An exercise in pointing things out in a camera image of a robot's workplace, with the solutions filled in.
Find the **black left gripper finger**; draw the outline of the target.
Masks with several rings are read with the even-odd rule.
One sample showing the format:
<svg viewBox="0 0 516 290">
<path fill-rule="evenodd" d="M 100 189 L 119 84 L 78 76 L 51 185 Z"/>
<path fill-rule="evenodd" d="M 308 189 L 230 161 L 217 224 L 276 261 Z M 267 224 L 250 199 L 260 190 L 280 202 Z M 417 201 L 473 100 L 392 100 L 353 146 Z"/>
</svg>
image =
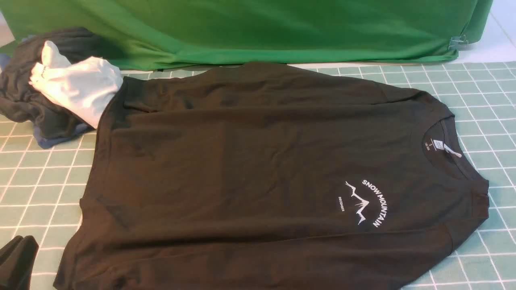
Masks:
<svg viewBox="0 0 516 290">
<path fill-rule="evenodd" d="M 29 290 L 39 245 L 33 236 L 15 236 L 0 250 L 0 288 Z"/>
</svg>

